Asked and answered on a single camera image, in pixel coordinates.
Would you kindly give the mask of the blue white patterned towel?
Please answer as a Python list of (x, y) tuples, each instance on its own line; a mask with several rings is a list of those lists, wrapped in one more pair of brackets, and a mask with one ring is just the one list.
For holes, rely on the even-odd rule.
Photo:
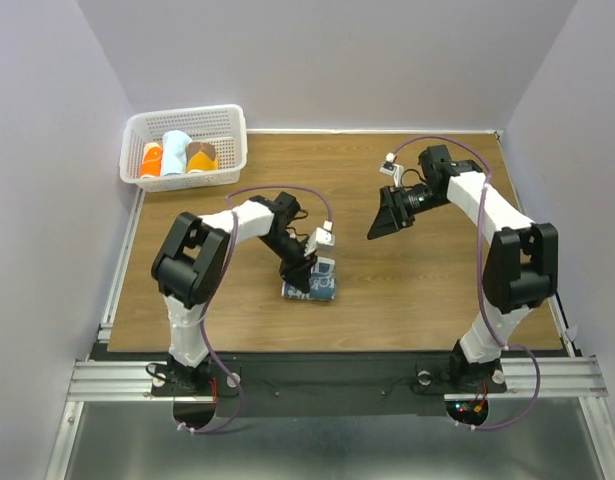
[(304, 293), (284, 282), (281, 296), (284, 299), (300, 301), (330, 302), (336, 295), (336, 262), (334, 259), (319, 257), (310, 272), (310, 290)]

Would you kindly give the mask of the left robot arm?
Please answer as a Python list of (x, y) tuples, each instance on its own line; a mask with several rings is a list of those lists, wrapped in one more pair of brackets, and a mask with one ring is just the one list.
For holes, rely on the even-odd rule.
[(154, 378), (189, 394), (210, 384), (210, 370), (203, 364), (210, 354), (204, 321), (237, 244), (260, 239), (280, 259), (285, 284), (301, 293), (310, 290), (317, 256), (306, 239), (289, 232), (292, 222), (307, 215), (296, 197), (281, 192), (273, 200), (257, 195), (215, 214), (176, 217), (151, 267), (170, 327), (167, 369), (154, 371)]

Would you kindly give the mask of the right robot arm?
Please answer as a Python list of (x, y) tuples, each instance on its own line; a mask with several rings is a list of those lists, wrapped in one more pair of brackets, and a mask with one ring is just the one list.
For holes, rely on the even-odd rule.
[(386, 155), (380, 171), (394, 183), (379, 191), (370, 240), (413, 225), (415, 217), (453, 204), (477, 227), (477, 296), (479, 313), (456, 342), (444, 380), (459, 390), (491, 380), (501, 383), (499, 359), (521, 321), (558, 283), (558, 231), (536, 223), (513, 207), (490, 184), (473, 160), (456, 161), (444, 145), (426, 148), (418, 157), (420, 183), (406, 186), (397, 155)]

